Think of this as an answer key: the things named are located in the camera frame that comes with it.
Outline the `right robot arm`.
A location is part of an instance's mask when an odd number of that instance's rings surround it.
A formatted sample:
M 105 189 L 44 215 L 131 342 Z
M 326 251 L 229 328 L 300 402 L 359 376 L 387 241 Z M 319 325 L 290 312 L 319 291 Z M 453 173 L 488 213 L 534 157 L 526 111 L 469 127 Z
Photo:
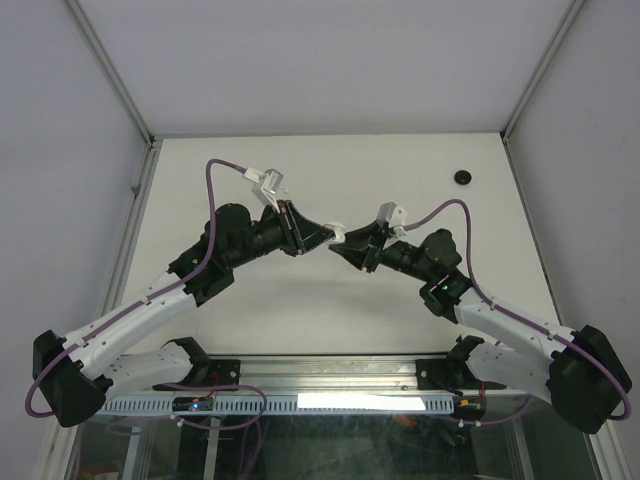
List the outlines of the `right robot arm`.
M 459 270 L 462 257 L 446 229 L 418 246 L 390 237 L 389 225 L 375 221 L 330 249 L 367 273 L 386 267 L 421 281 L 419 296 L 432 315 L 475 330 L 447 355 L 452 383 L 469 387 L 480 381 L 522 391 L 587 434 L 629 416 L 632 381 L 600 330 L 530 318 L 490 297 Z

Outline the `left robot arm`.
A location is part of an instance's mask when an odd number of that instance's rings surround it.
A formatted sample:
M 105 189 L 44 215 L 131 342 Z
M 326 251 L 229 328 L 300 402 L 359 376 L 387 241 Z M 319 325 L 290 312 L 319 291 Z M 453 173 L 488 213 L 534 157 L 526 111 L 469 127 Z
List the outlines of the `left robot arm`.
M 169 340 L 143 354 L 130 355 L 128 349 L 230 287 L 236 268 L 274 251 L 304 255 L 333 240 L 344 240 L 341 228 L 305 218 L 289 200 L 266 206 L 257 220 L 243 205 L 225 204 L 200 239 L 136 299 L 65 335 L 47 330 L 37 336 L 30 390 L 43 395 L 47 416 L 73 427 L 135 390 L 201 387 L 210 359 L 194 338 Z

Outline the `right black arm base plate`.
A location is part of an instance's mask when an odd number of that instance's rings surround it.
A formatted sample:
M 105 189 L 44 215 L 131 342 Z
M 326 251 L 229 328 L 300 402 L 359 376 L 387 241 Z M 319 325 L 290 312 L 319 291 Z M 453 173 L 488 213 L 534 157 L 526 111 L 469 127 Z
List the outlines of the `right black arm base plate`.
M 419 358 L 414 362 L 417 388 L 420 391 L 445 390 L 460 396 L 463 391 L 479 392 L 482 382 L 462 361 L 442 358 Z

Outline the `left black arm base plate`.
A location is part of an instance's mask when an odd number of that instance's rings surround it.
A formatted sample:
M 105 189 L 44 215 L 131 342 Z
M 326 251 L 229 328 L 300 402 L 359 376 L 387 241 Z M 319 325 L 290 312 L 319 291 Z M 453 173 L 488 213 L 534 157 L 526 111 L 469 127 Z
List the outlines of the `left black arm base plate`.
M 209 359 L 205 363 L 194 366 L 186 378 L 169 384 L 157 384 L 152 386 L 155 391 L 178 391 L 185 388 L 210 391 L 215 386 L 237 385 L 241 372 L 239 359 Z

